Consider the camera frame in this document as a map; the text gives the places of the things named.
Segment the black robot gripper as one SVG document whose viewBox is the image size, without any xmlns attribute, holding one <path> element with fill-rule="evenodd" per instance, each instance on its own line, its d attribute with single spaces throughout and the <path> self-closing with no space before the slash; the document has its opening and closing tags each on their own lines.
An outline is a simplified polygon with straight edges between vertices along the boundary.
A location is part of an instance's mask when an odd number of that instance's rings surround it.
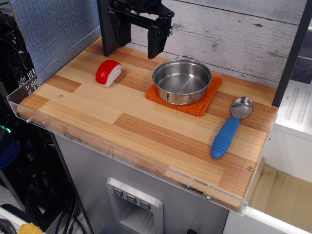
<svg viewBox="0 0 312 234">
<path fill-rule="evenodd" d="M 148 29 L 148 59 L 163 52 L 167 37 L 173 33 L 175 14 L 160 0 L 112 0 L 109 15 L 119 47 L 131 42 L 132 24 Z"/>
</svg>

